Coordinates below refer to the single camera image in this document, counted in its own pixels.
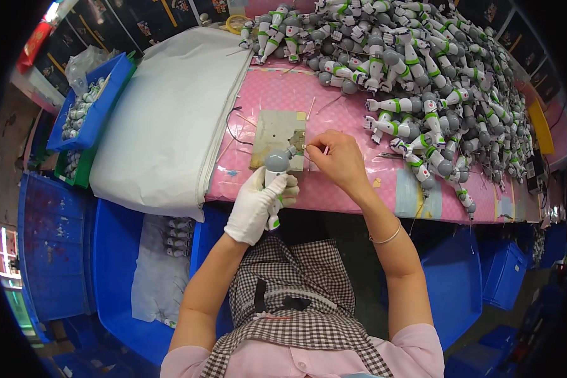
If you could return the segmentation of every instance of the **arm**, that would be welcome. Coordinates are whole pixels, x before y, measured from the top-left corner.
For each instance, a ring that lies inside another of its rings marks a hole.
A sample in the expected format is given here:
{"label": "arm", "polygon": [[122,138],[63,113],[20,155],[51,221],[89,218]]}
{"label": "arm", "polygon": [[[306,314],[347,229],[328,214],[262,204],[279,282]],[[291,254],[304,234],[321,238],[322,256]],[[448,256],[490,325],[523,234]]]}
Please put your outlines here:
{"label": "arm", "polygon": [[280,195],[284,206],[295,203],[298,181],[287,174],[264,187],[265,168],[250,176],[239,190],[235,205],[220,237],[185,288],[178,323],[168,352],[186,345],[212,350],[216,343],[216,317],[243,254],[265,230],[268,209]]}
{"label": "arm", "polygon": [[[329,147],[328,155],[323,154]],[[355,138],[328,130],[306,147],[317,164],[362,209],[370,236],[383,241],[397,231],[399,219],[369,184],[361,150]],[[403,228],[386,244],[374,244],[386,274],[389,292],[389,336],[417,323],[433,324],[424,271],[416,248]]]}

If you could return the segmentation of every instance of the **red bag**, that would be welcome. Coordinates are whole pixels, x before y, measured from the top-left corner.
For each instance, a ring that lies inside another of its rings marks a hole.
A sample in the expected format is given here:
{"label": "red bag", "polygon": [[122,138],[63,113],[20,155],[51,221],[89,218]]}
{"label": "red bag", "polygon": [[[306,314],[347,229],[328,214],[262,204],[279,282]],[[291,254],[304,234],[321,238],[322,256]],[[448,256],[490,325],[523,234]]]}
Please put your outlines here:
{"label": "red bag", "polygon": [[29,67],[34,64],[34,60],[36,60],[36,55],[38,55],[40,47],[42,47],[46,38],[50,36],[53,28],[53,26],[44,21],[41,21],[38,26],[36,26],[34,33],[32,33],[29,40],[27,40],[27,43],[23,47],[23,51],[21,51],[19,59],[17,59],[17,71],[24,74]]}

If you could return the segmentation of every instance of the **plastic bag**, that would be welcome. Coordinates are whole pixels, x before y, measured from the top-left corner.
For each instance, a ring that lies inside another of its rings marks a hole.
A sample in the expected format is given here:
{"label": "plastic bag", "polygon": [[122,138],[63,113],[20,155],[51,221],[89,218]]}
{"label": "plastic bag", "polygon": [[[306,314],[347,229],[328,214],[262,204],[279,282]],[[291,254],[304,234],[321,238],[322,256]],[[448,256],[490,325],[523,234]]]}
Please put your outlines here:
{"label": "plastic bag", "polygon": [[88,92],[88,82],[86,81],[88,72],[119,54],[120,52],[116,49],[113,49],[108,54],[104,49],[90,45],[80,54],[70,56],[65,68],[65,76],[69,86],[76,92],[76,95],[82,96]]}
{"label": "plastic bag", "polygon": [[164,238],[168,231],[165,217],[145,214],[130,294],[135,319],[178,322],[183,291],[189,283],[190,257],[166,254]]}

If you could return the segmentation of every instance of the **white paper stack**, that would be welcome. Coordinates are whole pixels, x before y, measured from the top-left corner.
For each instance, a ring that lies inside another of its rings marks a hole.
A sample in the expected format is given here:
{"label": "white paper stack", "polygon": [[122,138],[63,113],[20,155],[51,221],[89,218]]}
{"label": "white paper stack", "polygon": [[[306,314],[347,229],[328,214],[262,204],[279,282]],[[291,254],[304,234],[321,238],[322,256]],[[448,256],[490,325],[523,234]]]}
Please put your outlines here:
{"label": "white paper stack", "polygon": [[251,52],[212,28],[177,34],[145,51],[92,165],[94,194],[147,214],[204,221],[201,206],[227,113]]}

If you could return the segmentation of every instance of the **fluorescent light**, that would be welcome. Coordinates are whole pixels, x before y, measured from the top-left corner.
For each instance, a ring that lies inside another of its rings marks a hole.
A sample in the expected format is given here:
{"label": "fluorescent light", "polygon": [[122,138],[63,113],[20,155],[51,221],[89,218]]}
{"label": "fluorescent light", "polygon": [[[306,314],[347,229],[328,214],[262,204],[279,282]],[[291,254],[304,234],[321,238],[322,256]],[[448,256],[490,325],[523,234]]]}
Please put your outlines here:
{"label": "fluorescent light", "polygon": [[46,15],[44,16],[46,22],[52,22],[54,19],[57,18],[57,8],[59,8],[59,4],[57,3],[51,4],[48,11],[46,11]]}

